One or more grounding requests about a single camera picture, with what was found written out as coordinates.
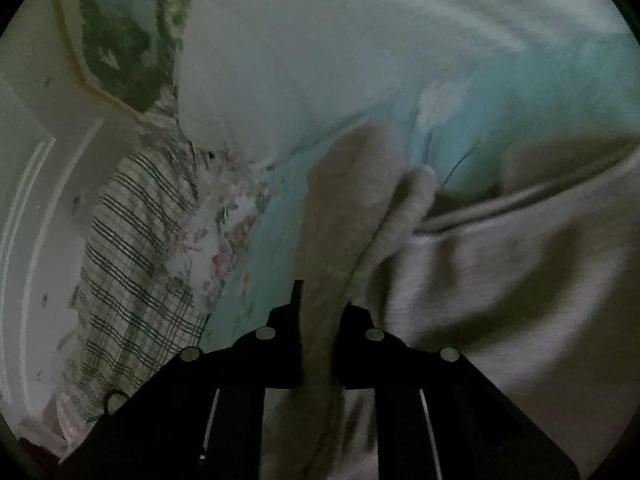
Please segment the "grey-pink knit garment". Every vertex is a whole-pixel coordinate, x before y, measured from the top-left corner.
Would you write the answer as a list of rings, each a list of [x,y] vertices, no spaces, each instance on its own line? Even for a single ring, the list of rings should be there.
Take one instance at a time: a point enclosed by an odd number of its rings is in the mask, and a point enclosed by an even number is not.
[[[367,479],[383,435],[345,392],[346,304],[416,350],[460,351],[588,478],[639,409],[639,139],[512,148],[497,192],[462,203],[364,126],[311,168],[295,274],[306,382],[266,422],[266,479]]]

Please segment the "green plaid bed sheet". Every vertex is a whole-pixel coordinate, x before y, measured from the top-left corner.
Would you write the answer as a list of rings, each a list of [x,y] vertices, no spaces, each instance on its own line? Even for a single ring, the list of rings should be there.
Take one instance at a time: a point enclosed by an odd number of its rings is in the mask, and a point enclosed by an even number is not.
[[[204,315],[185,287],[171,283],[165,262],[198,200],[195,174],[205,158],[167,104],[141,117],[138,135],[139,147],[99,194],[86,241],[79,352],[58,396],[78,426],[99,415],[108,392],[135,393],[204,330]]]

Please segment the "white floral fabric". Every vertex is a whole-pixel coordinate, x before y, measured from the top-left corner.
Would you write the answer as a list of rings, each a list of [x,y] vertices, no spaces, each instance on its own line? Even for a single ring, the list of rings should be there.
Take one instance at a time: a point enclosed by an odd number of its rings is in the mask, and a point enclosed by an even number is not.
[[[270,174],[207,152],[194,172],[195,204],[180,221],[164,267],[168,280],[192,294],[195,310],[215,307],[250,248],[272,197]]]

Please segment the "light blue floral quilt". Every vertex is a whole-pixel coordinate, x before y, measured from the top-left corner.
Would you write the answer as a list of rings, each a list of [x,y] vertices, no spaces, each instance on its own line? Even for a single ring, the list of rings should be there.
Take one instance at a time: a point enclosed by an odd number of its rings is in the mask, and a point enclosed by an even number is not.
[[[449,79],[413,79],[323,128],[285,124],[267,144],[250,129],[234,166],[255,185],[247,200],[256,226],[194,292],[207,312],[201,343],[219,349],[284,296],[303,224],[307,178],[329,153],[346,151],[349,129],[379,120],[392,130],[407,169],[427,166],[455,200],[487,195],[507,154],[555,141],[612,140],[639,129],[639,47],[628,35],[534,44],[495,56]]]

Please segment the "white striped pillow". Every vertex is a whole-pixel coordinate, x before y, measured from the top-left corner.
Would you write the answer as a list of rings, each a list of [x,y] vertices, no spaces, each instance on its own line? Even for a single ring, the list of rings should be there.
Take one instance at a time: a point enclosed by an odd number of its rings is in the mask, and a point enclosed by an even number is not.
[[[180,127],[270,166],[408,80],[626,28],[612,0],[192,0]]]

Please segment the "green leaf patterned pillow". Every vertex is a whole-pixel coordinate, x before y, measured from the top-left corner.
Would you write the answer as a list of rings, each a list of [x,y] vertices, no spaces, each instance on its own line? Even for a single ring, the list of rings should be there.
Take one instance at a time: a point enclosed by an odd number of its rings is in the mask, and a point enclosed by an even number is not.
[[[88,84],[142,114],[175,84],[192,0],[67,0]]]

